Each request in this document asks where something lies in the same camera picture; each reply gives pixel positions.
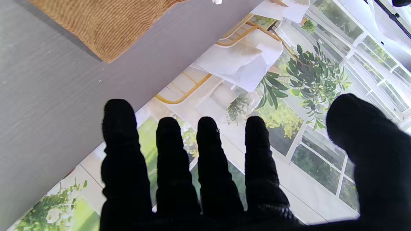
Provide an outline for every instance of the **yellow chair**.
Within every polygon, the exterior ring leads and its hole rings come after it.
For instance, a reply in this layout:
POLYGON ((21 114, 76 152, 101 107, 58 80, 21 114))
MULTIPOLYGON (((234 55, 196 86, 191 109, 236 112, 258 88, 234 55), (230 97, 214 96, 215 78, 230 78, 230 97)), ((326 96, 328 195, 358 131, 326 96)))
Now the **yellow chair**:
POLYGON ((161 90, 155 98, 165 104, 182 103, 211 76, 212 74, 189 67, 161 90))

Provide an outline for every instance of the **white window frame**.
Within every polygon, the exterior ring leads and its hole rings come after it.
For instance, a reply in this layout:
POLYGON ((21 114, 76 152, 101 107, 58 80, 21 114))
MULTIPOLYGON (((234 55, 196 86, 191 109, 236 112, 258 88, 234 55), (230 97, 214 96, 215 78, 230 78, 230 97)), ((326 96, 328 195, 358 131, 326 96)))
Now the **white window frame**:
MULTIPOLYGON (((284 103, 287 104, 287 106, 289 106, 289 107, 294 111, 293 107, 291 107, 286 101, 284 101, 284 103)), ((307 146, 306 144, 304 144, 304 143, 302 142, 302 137, 303 137, 303 134, 304 134, 304 132, 306 131, 306 129, 313 129, 313 127, 311 127, 311 125, 308 125, 308 124, 307 124, 307 120, 304 120, 304 119, 303 119, 303 122, 302 122, 302 124, 301 124, 301 126, 300 126, 300 128, 299 128, 299 130, 298 130, 298 132, 297 132, 297 134, 296 134, 296 136, 294 137, 294 140, 293 140, 293 142, 291 143, 291 146, 290 146, 290 148, 288 149, 288 152, 287 152, 287 155, 286 155, 286 156, 284 156, 282 153, 280 153, 279 151, 277 151, 273 146, 270 147, 270 150, 272 151, 273 155, 274 155, 276 158, 280 159, 281 161, 285 162, 286 164, 295 166, 296 168, 300 169, 302 173, 306 174, 306 175, 309 176, 310 178, 313 178, 312 176, 310 176, 308 173, 306 173, 305 171, 303 171, 300 167, 298 167, 295 163, 293 163, 293 162, 291 161, 291 159, 292 159, 292 157, 293 157, 293 155, 294 155, 295 150, 297 149, 297 147, 298 147, 299 145, 303 145, 305 148, 307 148, 307 149, 310 150, 312 153, 314 153, 315 155, 317 155, 319 158, 321 158, 323 161, 325 161, 327 164, 329 164, 333 169, 335 169, 335 170, 339 173, 339 182, 338 182, 338 185, 337 185, 337 192, 336 192, 335 194, 334 194, 333 192, 329 191, 329 190, 328 190, 324 185, 322 185, 320 182, 316 181, 315 179, 313 179, 313 180, 314 180, 318 185, 320 185, 321 187, 323 187, 326 191, 332 193, 335 197, 337 197, 339 200, 341 200, 341 199, 339 198, 339 196, 340 196, 340 194, 341 194, 343 178, 346 178, 347 180, 349 180, 350 182, 352 182, 353 184, 355 184, 354 180, 351 179, 349 176, 347 176, 347 175, 345 174, 345 168, 346 168, 347 162, 348 162, 348 155, 347 155, 347 153, 346 153, 343 149, 341 149, 341 148, 339 148, 338 146, 336 146, 341 152, 344 153, 344 161, 343 161, 342 169, 341 169, 341 170, 338 169, 338 168, 337 168, 336 166, 334 166, 331 162, 329 162, 326 158, 324 158, 324 157, 323 157, 322 155, 320 155, 318 152, 316 152, 315 150, 313 150, 312 148, 310 148, 309 146, 307 146)), ((325 137, 327 140, 329 140, 329 138, 328 138, 326 135, 324 135, 323 133, 321 133, 321 132, 319 132, 319 131, 316 131, 316 132, 318 132, 318 134, 322 135, 322 136, 325 137)))

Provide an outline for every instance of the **window pane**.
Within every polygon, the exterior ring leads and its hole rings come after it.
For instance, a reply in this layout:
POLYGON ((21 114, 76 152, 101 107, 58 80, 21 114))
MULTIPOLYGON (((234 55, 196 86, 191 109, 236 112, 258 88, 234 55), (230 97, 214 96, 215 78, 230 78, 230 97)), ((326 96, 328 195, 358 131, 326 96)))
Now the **window pane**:
POLYGON ((345 154, 318 132, 304 132, 302 142, 312 148, 339 170, 342 170, 345 154))
POLYGON ((339 198, 355 211, 360 211, 360 203, 358 202, 357 188, 354 183, 347 180, 345 177, 342 181, 341 193, 339 198))
POLYGON ((381 80, 384 79, 384 77, 374 67, 372 67, 369 63, 367 63, 359 55, 354 54, 353 57, 368 72, 368 74, 371 76, 371 78, 376 83, 379 83, 381 82, 381 80))
POLYGON ((354 180, 354 163, 350 159, 347 160, 347 165, 345 166, 345 175, 354 180))
POLYGON ((387 94, 387 96, 395 104, 395 106, 399 109, 400 112, 403 112, 405 111, 405 109, 409 108, 408 105, 404 102, 404 100, 401 98, 401 96, 389 82, 382 83, 379 87, 383 89, 383 91, 387 94))
POLYGON ((317 0, 313 4, 352 43, 363 31, 332 0, 317 0))
POLYGON ((270 104, 265 104, 252 115, 260 116, 266 122, 271 146, 286 156, 303 120, 280 99, 277 110, 270 104))
POLYGON ((384 103, 382 103, 382 101, 374 92, 371 92, 371 94, 369 94, 367 97, 377 108, 379 108, 385 114, 385 116, 387 116, 388 119, 391 120, 395 118, 394 113, 392 113, 391 110, 384 103))
POLYGON ((360 48, 371 55, 377 62, 390 70, 397 63, 370 37, 366 36, 360 48))
POLYGON ((393 74, 401 79, 401 81, 403 81, 405 85, 411 88, 411 76, 407 72, 405 72, 402 67, 395 68, 393 74))
MULTIPOLYGON (((229 165, 229 172, 233 176, 233 181, 237 186, 238 194, 240 195, 241 203, 245 210, 247 210, 247 198, 245 195, 245 176, 240 170, 238 170, 230 161, 228 161, 229 165)), ((199 169, 198 164, 194 166, 194 168, 190 171, 192 176, 192 184, 194 188, 196 188, 197 196, 200 198, 200 188, 201 185, 199 183, 199 169)))
POLYGON ((238 170, 230 161, 229 164, 229 172, 233 176, 233 181, 237 186, 238 194, 240 195, 241 203, 245 210, 247 210, 247 198, 245 196, 245 176, 240 170, 238 170))
POLYGON ((346 66, 344 67, 344 69, 345 69, 345 73, 348 74, 349 79, 350 79, 364 94, 366 94, 367 92, 369 92, 369 90, 371 90, 371 88, 368 86, 368 84, 366 84, 362 78, 358 78, 358 77, 352 72, 352 69, 348 67, 348 65, 346 65, 346 66))
POLYGON ((320 24, 317 24, 317 33, 323 35, 326 37, 334 46, 336 46, 339 51, 341 51, 343 54, 347 55, 348 52, 350 51, 350 48, 345 45, 342 41, 340 41, 337 37, 335 37, 333 34, 327 31, 324 27, 322 27, 320 24))
POLYGON ((291 23, 292 26, 297 29, 311 44, 317 46, 317 42, 321 44, 321 50, 324 51, 325 55, 329 59, 335 59, 337 62, 341 62, 343 57, 338 54, 324 39, 320 38, 317 32, 310 32, 308 33, 306 30, 302 29, 300 24, 291 23))
POLYGON ((340 174, 306 147, 299 145, 291 161, 332 193, 337 192, 340 174))

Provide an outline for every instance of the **white fabric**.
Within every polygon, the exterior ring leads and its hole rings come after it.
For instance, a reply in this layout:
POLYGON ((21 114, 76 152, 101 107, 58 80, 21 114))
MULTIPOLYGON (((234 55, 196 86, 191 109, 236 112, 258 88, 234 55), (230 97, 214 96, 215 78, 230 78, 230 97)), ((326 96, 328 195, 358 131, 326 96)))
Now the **white fabric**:
POLYGON ((260 15, 266 18, 283 19, 284 7, 270 2, 270 0, 264 0, 254 10, 252 14, 260 15))
POLYGON ((288 18, 291 21, 300 23, 302 18, 309 7, 309 0, 283 0, 284 4, 289 7, 285 7, 283 15, 284 18, 288 18))
POLYGON ((281 42, 260 30, 249 33, 243 39, 263 52, 252 57, 242 56, 240 52, 214 44, 191 67, 218 76, 246 91, 254 91, 284 48, 281 42))
POLYGON ((217 44, 211 46, 202 54, 192 67, 204 70, 213 75, 231 75, 238 71, 243 65, 247 65, 260 54, 244 56, 241 52, 234 51, 229 47, 222 47, 217 44))
POLYGON ((270 2, 270 0, 264 0, 251 13, 279 20, 285 17, 300 23, 310 3, 309 0, 283 0, 282 2, 288 7, 280 6, 277 3, 270 2))

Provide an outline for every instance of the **gray tabletop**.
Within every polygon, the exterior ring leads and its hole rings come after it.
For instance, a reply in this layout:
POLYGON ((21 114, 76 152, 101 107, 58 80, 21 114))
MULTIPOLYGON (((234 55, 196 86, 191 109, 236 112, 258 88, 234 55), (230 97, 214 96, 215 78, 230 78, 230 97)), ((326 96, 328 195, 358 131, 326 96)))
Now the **gray tabletop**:
POLYGON ((0 1, 0 230, 103 141, 107 100, 138 110, 261 1, 177 4, 111 64, 27 1, 0 1))

